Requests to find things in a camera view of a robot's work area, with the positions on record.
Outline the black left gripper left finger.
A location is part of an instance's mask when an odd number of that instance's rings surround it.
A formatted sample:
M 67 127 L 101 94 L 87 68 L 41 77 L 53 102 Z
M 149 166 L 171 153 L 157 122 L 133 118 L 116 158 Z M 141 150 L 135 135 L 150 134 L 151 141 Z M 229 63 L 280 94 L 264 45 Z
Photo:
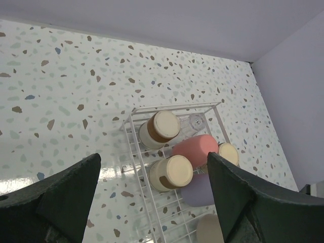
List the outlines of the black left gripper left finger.
M 100 170 L 94 153 L 1 195 L 1 242 L 82 242 Z

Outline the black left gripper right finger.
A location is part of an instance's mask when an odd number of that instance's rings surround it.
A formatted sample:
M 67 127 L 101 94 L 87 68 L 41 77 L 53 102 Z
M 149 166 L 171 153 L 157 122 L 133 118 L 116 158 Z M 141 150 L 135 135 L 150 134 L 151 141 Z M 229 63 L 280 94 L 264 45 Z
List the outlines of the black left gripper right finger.
M 208 154 L 225 242 L 323 242 L 323 198 L 292 191 Z

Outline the beige plastic cup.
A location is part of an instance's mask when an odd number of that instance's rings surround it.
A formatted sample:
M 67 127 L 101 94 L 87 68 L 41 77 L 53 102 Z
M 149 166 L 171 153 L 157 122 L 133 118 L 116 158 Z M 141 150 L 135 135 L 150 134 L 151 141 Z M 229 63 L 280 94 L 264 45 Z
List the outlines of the beige plastic cup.
M 217 215 L 206 214 L 198 222 L 196 230 L 197 242 L 224 242 L 220 222 Z

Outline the purple plastic cup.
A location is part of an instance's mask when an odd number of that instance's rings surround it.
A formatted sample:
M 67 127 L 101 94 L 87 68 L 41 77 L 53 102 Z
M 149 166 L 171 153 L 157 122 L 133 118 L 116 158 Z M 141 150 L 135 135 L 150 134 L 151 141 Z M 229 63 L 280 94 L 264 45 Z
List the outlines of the purple plastic cup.
M 214 205 L 214 197 L 208 174 L 195 174 L 191 182 L 181 188 L 185 203 L 191 207 Z

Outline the red plastic cup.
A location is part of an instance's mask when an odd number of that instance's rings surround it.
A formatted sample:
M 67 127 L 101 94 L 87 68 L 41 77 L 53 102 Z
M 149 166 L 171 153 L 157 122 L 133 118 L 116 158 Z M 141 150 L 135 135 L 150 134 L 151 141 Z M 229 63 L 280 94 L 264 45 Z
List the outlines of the red plastic cup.
M 186 157 L 192 164 L 193 169 L 197 169 L 207 163 L 210 152 L 217 153 L 219 146 L 216 139 L 208 134 L 194 136 L 181 141 L 172 149 L 172 155 Z

